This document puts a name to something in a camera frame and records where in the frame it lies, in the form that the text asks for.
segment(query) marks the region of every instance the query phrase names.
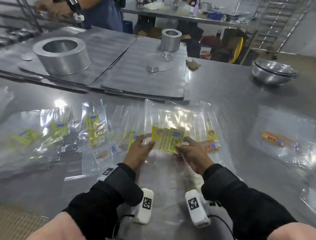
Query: hand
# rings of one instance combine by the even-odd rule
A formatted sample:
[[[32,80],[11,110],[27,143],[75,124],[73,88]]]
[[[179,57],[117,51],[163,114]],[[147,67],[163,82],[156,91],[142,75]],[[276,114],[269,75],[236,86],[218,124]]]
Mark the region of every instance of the hand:
[[[54,3],[48,9],[48,15],[53,19],[59,20],[62,17],[71,17],[73,15],[70,7],[66,2]]]
[[[186,142],[189,143],[189,146],[176,145],[176,149],[182,154],[192,170],[203,176],[205,170],[214,163],[196,141],[188,137]]]
[[[39,13],[40,11],[48,11],[53,5],[53,0],[40,0],[36,1],[34,6],[35,6],[35,11]]]
[[[143,140],[144,135],[141,135],[135,140],[135,142],[132,143],[123,161],[123,163],[130,166],[134,172],[138,171],[140,165],[146,160],[149,152],[155,145],[155,141],[151,141],[147,145],[143,146]]]

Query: floor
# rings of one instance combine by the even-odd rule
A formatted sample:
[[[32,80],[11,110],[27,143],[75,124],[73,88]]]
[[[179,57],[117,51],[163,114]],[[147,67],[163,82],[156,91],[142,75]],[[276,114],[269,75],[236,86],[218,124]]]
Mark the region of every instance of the floor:
[[[260,56],[258,59],[271,60],[271,55],[266,54],[264,51],[260,51]],[[277,62],[291,65],[292,68],[299,71],[303,76],[309,77],[316,81],[316,58],[293,55],[293,54],[277,54]]]

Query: metal counter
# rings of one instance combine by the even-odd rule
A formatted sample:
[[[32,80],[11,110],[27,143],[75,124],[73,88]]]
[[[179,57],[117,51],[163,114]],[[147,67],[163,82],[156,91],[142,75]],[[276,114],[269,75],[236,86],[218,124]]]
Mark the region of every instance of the metal counter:
[[[301,76],[284,86],[267,88],[253,82],[250,67],[202,59],[195,61],[202,66],[195,72],[189,72],[191,98],[220,106],[218,122],[237,174],[248,186],[263,191],[283,204],[298,221],[316,226],[316,215],[298,197],[304,187],[300,176],[276,159],[251,147],[246,140],[260,104],[273,108],[285,107],[316,119],[316,83]],[[85,101],[102,98],[107,104],[125,105],[138,101],[94,92],[66,92],[4,79],[1,79],[0,86],[8,86],[8,90],[15,95],[1,121],[15,112],[64,104],[73,107],[75,120],[79,120],[81,103]],[[94,184],[96,176],[76,180],[69,178],[80,175],[80,167],[81,154],[68,154],[61,164],[49,170],[0,180],[0,201],[15,201],[24,209],[52,218],[67,206],[75,194],[88,190]],[[195,227],[189,217],[183,191],[176,192],[174,200],[174,204],[168,207],[154,204],[148,225],[124,221],[120,236],[124,239],[232,239],[226,226],[217,219],[212,219],[208,227]],[[220,215],[232,227],[223,208],[215,208],[214,214]]]
[[[159,10],[149,10],[144,7],[139,7],[135,2],[128,2],[126,3],[125,8],[122,9],[124,13],[132,13],[137,15],[144,15],[149,17],[161,17],[161,18],[168,18],[168,19],[177,19],[177,20],[184,20],[190,22],[197,22],[197,23],[206,23],[212,24],[217,26],[225,26],[225,27],[232,27],[232,28],[241,28],[241,29],[248,29],[249,31],[255,30],[257,27],[257,22],[249,22],[247,24],[239,24],[236,22],[224,22],[224,21],[217,21],[212,19],[206,19],[206,16],[203,14],[199,14],[197,17],[192,17],[192,14],[188,11],[178,10],[172,11],[170,9],[159,9]]]

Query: blue shirt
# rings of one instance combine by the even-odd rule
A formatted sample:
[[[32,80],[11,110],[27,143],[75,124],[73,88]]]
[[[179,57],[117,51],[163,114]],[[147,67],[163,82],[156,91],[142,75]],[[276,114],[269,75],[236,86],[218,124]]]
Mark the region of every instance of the blue shirt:
[[[84,12],[86,21],[91,26],[123,32],[122,15],[113,0],[102,0]]]

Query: blue container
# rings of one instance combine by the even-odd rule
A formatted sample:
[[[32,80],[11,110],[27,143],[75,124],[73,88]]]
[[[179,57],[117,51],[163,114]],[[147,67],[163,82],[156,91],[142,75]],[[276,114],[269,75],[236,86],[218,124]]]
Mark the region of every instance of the blue container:
[[[222,17],[223,17],[223,14],[219,12],[209,12],[207,15],[208,19],[217,20],[217,21],[220,21]]]
[[[123,32],[133,34],[133,22],[132,21],[123,21]]]

